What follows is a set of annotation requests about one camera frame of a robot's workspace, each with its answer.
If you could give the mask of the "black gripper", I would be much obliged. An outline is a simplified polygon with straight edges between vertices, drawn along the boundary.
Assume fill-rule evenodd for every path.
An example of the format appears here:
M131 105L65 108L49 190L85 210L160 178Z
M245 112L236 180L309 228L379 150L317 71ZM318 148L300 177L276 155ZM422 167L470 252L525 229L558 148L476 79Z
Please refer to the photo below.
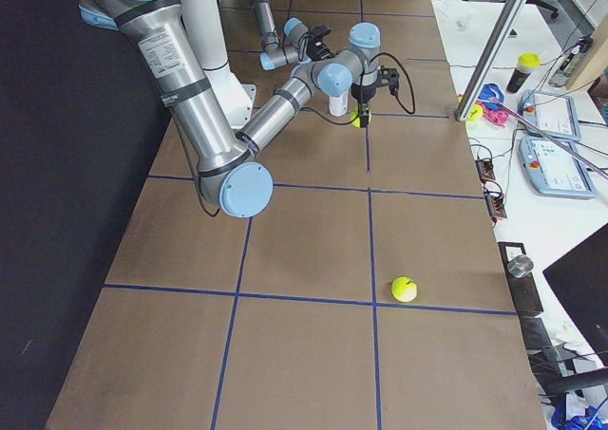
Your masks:
M306 55L314 62L328 60L335 56L325 44L324 38L331 33L327 26L318 26L307 31Z
M367 127L370 123L370 107L368 102L376 95L378 72L373 71L358 77L351 85L351 95L358 102L358 125Z

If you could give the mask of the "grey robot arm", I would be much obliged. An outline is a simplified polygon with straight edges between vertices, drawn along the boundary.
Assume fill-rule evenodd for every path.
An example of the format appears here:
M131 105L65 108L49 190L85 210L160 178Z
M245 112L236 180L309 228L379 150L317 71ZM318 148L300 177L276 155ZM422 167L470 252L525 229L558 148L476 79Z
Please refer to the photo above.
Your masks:
M86 23L119 31L139 50L184 149L197 153L192 176L199 200L233 217L257 215L268 205L274 184L257 156L314 93L368 102L381 45L378 26L362 22L351 28L346 48L314 55L310 28L292 18L277 30L269 0L249 1L263 45L261 65L293 69L258 110L255 88L230 69L217 0L80 0Z
M259 55L264 70L274 70L294 63L329 60L335 56L324 43L331 33L327 26L308 28L295 17L283 27L285 44L278 35L270 0L249 0L256 16L262 52Z

